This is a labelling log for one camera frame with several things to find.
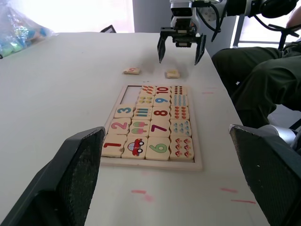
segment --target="dark green pants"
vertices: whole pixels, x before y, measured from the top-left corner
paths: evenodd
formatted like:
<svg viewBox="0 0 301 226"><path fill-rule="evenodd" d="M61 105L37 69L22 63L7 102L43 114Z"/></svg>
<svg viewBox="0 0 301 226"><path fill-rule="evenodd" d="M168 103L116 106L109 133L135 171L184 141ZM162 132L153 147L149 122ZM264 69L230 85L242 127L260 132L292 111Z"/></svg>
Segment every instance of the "dark green pants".
<svg viewBox="0 0 301 226"><path fill-rule="evenodd" d="M276 104L301 111L301 43L224 49L212 61L244 126L267 125Z"/></svg>

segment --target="red car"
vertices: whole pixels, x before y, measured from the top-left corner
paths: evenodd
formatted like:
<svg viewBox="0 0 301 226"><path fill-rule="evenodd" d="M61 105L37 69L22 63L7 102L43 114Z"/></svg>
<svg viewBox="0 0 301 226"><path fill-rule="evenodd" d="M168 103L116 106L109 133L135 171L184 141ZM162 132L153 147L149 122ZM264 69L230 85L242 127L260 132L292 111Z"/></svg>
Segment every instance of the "red car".
<svg viewBox="0 0 301 226"><path fill-rule="evenodd" d="M133 156L139 156L143 152L141 146L144 145L142 139L136 139L135 142L130 143L127 148L133 152Z"/></svg>

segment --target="green number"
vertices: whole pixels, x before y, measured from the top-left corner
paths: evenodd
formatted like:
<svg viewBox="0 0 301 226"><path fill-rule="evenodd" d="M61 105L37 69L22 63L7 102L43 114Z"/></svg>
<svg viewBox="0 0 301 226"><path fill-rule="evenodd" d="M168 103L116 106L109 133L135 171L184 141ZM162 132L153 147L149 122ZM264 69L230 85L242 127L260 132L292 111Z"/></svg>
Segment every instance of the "green number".
<svg viewBox="0 0 301 226"><path fill-rule="evenodd" d="M158 153L164 153L167 151L167 147L164 144L158 144L155 147L153 145L150 145L150 148Z"/></svg>

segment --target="blue number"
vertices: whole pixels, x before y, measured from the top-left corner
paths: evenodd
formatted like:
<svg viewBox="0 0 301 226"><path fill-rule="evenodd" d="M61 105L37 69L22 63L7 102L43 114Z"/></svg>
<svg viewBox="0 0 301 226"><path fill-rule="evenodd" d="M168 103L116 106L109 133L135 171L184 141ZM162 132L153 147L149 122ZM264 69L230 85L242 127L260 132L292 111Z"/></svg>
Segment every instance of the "blue number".
<svg viewBox="0 0 301 226"><path fill-rule="evenodd" d="M127 107L127 108L120 108L117 110L117 113L121 113L121 112L126 112L126 113L130 113L131 112L131 108Z"/></svg>
<svg viewBox="0 0 301 226"><path fill-rule="evenodd" d="M163 103L163 102L168 102L168 100L165 100L165 99L163 99L163 98L157 98L156 100L155 100L157 103Z"/></svg>

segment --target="wall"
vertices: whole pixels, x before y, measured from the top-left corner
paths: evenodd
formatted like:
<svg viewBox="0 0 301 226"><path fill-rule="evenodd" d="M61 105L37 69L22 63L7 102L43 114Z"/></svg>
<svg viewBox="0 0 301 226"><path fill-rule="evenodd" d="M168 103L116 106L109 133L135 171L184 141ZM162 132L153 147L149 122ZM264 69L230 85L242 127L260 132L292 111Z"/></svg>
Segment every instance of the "wall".
<svg viewBox="0 0 301 226"><path fill-rule="evenodd" d="M171 10L169 0L133 0L135 32L160 32L161 27L170 26ZM202 24L207 36L206 49L210 56L223 48L229 48L236 17L227 17L222 32L211 42L213 31Z"/></svg>

